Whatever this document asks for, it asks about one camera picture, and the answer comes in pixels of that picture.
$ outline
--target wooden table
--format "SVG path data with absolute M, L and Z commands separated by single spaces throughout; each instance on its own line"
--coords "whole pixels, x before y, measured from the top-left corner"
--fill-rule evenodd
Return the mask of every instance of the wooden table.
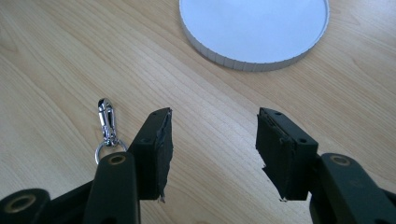
M 127 145 L 150 112 L 174 110 L 166 204 L 143 202 L 143 223 L 311 222 L 308 202 L 280 202 L 262 171 L 261 106 L 396 192 L 396 2 L 330 6 L 305 58 L 243 73 L 197 53 L 177 0 L 1 0 L 0 198 L 28 188 L 55 198 L 92 180 L 102 97 Z

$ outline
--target white lid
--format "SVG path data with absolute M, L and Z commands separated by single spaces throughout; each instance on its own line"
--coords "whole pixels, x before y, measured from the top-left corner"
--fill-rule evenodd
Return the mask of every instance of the white lid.
M 328 0 L 180 0 L 187 38 L 209 60 L 270 71 L 303 58 L 329 21 Z

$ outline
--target tabletop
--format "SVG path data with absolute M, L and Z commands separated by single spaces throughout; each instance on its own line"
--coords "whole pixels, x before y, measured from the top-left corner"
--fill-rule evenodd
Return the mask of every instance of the tabletop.
M 396 2 L 330 1 L 330 22 L 299 62 L 247 73 L 203 58 L 177 0 L 0 0 L 0 198 L 51 198 L 94 177 L 99 99 L 129 145 L 149 113 L 173 109 L 166 203 L 142 223 L 310 223 L 281 202 L 255 149 L 260 107 L 281 111 L 396 192 Z

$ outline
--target metal carabiner clip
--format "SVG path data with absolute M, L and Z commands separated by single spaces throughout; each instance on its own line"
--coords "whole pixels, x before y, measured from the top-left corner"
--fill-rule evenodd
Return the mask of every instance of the metal carabiner clip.
M 99 164 L 100 151 L 103 147 L 116 147 L 120 144 L 127 151 L 125 144 L 116 136 L 116 116 L 110 100 L 103 98 L 98 102 L 99 119 L 102 125 L 103 142 L 99 144 L 95 152 L 96 163 Z

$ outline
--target keychain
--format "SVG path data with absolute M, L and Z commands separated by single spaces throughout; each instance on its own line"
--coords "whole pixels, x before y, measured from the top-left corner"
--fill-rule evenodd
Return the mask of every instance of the keychain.
M 127 151 L 125 144 L 116 136 L 116 116 L 110 100 L 103 98 L 98 102 L 99 119 L 102 124 L 103 142 L 99 144 L 95 152 L 96 163 L 99 164 L 100 152 L 103 147 L 116 147 L 121 145 Z

